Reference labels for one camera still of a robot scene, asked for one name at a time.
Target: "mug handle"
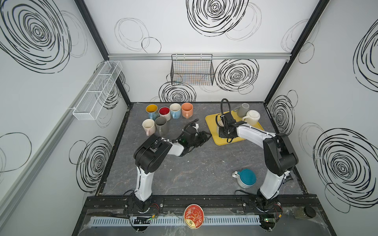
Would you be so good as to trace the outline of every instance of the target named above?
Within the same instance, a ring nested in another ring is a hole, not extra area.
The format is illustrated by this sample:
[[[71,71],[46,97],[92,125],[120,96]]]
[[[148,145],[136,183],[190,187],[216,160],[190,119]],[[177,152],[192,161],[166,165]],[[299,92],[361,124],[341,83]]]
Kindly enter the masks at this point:
[[[234,178],[239,178],[239,174],[237,171],[233,172],[231,176]]]
[[[234,111],[239,110],[239,108],[240,108],[241,106],[242,106],[242,105],[240,104],[239,106],[235,107],[235,108],[234,108]]]

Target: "white container with teal lid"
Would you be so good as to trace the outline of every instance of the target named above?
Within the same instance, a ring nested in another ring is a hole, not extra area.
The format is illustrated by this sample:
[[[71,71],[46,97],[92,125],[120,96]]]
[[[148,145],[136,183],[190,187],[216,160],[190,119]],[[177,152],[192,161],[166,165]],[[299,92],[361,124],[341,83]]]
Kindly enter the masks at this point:
[[[256,183],[256,175],[249,169],[235,171],[232,173],[232,177],[237,179],[237,183],[242,188],[249,188]]]

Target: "yellow tray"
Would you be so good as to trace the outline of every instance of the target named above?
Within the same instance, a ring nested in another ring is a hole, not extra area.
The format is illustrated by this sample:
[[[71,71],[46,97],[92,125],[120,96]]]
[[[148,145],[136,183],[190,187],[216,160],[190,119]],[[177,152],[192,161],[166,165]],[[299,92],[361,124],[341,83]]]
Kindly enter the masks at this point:
[[[208,127],[209,127],[209,130],[210,130],[210,133],[212,134],[212,137],[213,137],[213,140],[215,142],[216,145],[218,146],[221,146],[221,145],[225,145],[225,144],[228,144],[227,142],[227,139],[224,139],[224,138],[220,138],[219,137],[219,134],[217,133],[217,124],[215,123],[215,117],[218,115],[218,114],[213,114],[213,115],[208,115],[205,117],[205,120],[206,120],[206,123],[208,124]],[[233,118],[236,120],[236,122],[238,121],[241,121],[242,119],[240,117],[238,117],[238,115],[236,114],[235,111],[231,111],[231,115],[233,116]],[[257,122],[257,124],[253,125],[253,127],[255,128],[258,128],[258,129],[261,129],[261,130],[264,130],[260,123]],[[232,140],[231,143],[234,143],[234,142],[238,142],[238,141],[242,141],[244,139],[240,138],[240,137],[237,137],[237,138],[234,138]]]

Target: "gray mug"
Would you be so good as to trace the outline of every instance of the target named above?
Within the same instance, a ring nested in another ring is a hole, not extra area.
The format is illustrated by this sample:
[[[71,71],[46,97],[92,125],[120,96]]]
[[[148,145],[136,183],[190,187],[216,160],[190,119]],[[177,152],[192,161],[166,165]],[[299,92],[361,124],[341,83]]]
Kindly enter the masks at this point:
[[[242,118],[242,117],[245,117],[245,115],[247,114],[247,112],[249,111],[249,104],[248,103],[243,103],[243,104],[240,104],[239,106],[237,106],[234,111],[237,110],[237,116]]]
[[[159,132],[160,136],[166,135],[169,132],[167,119],[163,116],[156,118],[155,120],[156,131]]]

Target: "black wire basket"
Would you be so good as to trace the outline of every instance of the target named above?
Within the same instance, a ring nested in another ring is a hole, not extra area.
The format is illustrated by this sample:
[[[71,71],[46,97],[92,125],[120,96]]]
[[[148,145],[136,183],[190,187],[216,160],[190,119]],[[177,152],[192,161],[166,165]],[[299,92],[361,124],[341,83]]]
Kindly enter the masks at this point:
[[[172,85],[213,85],[214,77],[212,54],[172,54]]]

